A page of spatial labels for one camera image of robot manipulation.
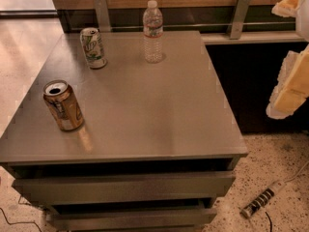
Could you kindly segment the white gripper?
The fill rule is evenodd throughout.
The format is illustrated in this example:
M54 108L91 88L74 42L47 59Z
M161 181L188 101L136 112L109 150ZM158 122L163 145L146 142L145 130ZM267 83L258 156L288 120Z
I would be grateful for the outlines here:
M271 12L282 17L295 17L296 32L309 42L309 0L281 0ZM309 45L300 53L288 52L277 81L266 114L279 120L293 115L309 98Z

